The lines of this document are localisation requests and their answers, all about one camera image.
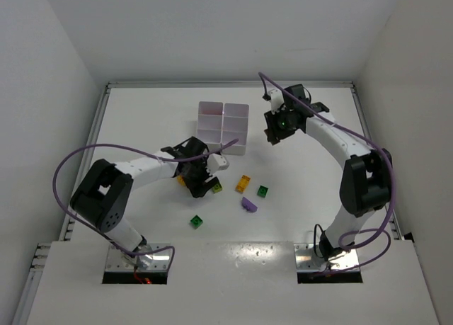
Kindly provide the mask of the orange printed round lego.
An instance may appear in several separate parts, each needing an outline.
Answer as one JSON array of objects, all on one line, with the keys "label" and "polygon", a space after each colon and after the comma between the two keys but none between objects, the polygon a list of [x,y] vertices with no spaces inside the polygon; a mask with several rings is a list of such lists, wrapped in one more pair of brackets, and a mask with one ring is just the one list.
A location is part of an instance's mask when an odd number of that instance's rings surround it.
[{"label": "orange printed round lego", "polygon": [[182,176],[177,177],[177,182],[179,182],[182,186],[186,186],[185,181]]}]

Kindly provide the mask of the purple arch lego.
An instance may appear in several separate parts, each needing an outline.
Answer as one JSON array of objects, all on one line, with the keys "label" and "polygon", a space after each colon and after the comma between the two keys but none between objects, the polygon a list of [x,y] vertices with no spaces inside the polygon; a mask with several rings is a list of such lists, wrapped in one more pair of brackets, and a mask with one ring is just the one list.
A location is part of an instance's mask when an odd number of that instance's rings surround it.
[{"label": "purple arch lego", "polygon": [[245,197],[241,199],[241,206],[248,212],[256,212],[258,210],[258,207]]}]

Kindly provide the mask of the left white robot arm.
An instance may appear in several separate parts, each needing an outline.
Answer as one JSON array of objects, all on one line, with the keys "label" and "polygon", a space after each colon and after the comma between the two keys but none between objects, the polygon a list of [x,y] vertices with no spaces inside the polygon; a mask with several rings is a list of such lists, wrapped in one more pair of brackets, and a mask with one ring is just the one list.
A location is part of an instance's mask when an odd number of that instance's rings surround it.
[{"label": "left white robot arm", "polygon": [[219,183],[214,175],[229,162],[191,137],[164,147],[151,157],[112,163],[95,161],[72,195],[70,208],[127,253],[137,253],[147,240],[127,221],[125,210],[133,190],[167,178],[182,178],[194,198],[202,198]]}]

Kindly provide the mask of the yellow lego brick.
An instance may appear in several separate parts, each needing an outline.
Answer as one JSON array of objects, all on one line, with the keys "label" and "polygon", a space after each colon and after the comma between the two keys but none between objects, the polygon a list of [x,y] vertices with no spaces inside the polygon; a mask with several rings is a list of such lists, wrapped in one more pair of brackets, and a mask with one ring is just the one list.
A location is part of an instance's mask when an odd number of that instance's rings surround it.
[{"label": "yellow lego brick", "polygon": [[251,178],[249,176],[242,175],[241,179],[236,184],[235,191],[242,194],[247,189],[250,181]]}]

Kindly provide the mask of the white six-compartment container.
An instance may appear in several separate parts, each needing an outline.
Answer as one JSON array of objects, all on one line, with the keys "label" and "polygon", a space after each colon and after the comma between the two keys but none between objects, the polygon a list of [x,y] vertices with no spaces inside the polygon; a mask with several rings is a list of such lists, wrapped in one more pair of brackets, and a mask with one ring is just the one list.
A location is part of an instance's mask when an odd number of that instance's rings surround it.
[{"label": "white six-compartment container", "polygon": [[195,136],[210,150],[223,147],[234,139],[238,141],[223,152],[243,156],[248,136],[249,105],[200,101]]}]

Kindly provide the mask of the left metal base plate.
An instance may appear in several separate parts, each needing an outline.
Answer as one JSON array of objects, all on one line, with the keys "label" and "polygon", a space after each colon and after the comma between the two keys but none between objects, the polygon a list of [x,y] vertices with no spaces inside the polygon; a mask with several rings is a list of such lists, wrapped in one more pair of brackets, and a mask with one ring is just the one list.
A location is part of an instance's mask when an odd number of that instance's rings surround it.
[{"label": "left metal base plate", "polygon": [[106,273],[165,273],[173,257],[173,250],[170,244],[147,244],[140,252],[150,252],[143,256],[131,257],[115,246],[110,245],[105,260]]}]

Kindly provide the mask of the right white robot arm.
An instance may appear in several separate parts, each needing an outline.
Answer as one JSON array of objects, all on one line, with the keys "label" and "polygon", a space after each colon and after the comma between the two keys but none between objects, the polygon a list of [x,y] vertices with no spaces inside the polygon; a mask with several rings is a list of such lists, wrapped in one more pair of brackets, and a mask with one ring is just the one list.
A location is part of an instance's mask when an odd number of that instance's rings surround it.
[{"label": "right white robot arm", "polygon": [[387,150],[378,152],[338,129],[329,108],[321,102],[312,102],[301,84],[284,91],[267,90],[263,99],[270,104],[264,115],[269,143],[276,145],[300,130],[315,139],[343,171],[340,209],[331,225],[315,240],[315,255],[328,260],[354,245],[367,220],[390,201],[391,179],[386,164],[391,155]]}]

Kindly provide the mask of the dark green square lego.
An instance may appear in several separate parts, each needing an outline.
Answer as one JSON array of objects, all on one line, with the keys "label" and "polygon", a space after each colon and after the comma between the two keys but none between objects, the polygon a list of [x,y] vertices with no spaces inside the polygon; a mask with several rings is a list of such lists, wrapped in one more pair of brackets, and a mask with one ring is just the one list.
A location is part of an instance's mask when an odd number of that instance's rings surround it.
[{"label": "dark green square lego", "polygon": [[268,194],[268,187],[266,186],[259,186],[258,191],[257,191],[257,196],[261,198],[265,198]]}]

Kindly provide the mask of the lime green square lego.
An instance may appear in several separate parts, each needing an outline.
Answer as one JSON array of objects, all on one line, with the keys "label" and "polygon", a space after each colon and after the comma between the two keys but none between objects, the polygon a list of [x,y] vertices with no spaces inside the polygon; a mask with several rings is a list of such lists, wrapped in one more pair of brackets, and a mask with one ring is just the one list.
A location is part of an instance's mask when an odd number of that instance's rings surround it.
[{"label": "lime green square lego", "polygon": [[220,183],[215,184],[212,188],[212,192],[219,193],[220,191],[222,191],[222,185]]}]

